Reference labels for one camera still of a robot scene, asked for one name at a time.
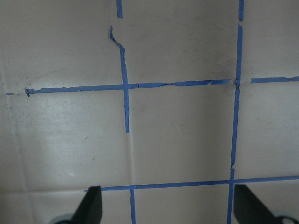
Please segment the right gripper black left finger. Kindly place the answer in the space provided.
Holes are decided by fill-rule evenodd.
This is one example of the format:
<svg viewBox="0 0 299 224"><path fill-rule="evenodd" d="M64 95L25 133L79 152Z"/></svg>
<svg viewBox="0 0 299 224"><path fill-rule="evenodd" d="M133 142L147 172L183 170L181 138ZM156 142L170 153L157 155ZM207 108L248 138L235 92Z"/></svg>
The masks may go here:
<svg viewBox="0 0 299 224"><path fill-rule="evenodd" d="M72 216L71 224L100 224L102 214L101 186L92 186Z"/></svg>

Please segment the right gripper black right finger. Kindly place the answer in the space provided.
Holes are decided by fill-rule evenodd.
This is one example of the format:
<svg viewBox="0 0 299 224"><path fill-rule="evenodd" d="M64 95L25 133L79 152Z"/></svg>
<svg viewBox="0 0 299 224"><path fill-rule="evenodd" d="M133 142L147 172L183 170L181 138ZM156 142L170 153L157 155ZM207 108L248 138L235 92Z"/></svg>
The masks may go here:
<svg viewBox="0 0 299 224"><path fill-rule="evenodd" d="M245 184L234 186L233 213L239 224L280 223Z"/></svg>

